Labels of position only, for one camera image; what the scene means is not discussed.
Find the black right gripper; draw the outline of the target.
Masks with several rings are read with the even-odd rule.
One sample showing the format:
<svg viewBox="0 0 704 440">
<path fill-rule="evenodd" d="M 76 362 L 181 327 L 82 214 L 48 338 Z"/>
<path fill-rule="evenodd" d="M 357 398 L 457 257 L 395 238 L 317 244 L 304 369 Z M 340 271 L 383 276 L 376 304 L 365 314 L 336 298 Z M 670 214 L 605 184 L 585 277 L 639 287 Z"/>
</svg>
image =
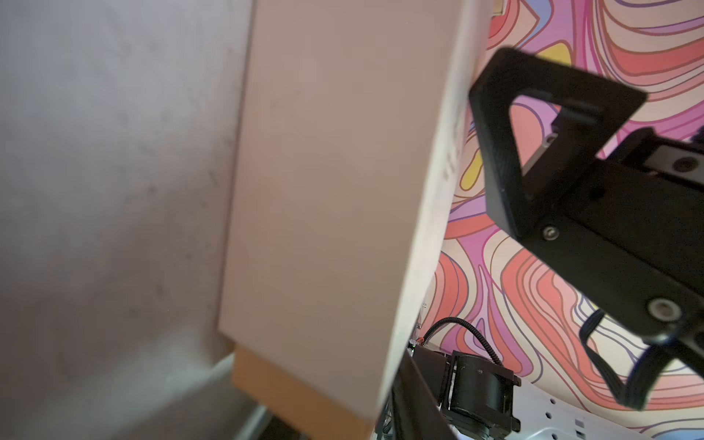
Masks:
<svg viewBox="0 0 704 440">
<path fill-rule="evenodd" d="M 595 161 L 646 99 L 498 49 L 469 91 L 487 212 L 626 330 L 702 372 L 702 135 L 644 128 Z"/>
</svg>

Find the cream jewelry box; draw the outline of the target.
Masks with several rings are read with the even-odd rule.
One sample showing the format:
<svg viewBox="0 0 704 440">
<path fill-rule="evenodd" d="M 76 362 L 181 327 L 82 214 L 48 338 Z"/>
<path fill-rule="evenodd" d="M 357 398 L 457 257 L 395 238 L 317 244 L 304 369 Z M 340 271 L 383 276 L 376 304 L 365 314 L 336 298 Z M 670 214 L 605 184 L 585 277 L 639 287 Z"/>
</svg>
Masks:
<svg viewBox="0 0 704 440">
<path fill-rule="evenodd" d="M 435 274 L 489 1 L 253 5 L 218 326 L 234 385 L 367 439 Z"/>
</svg>

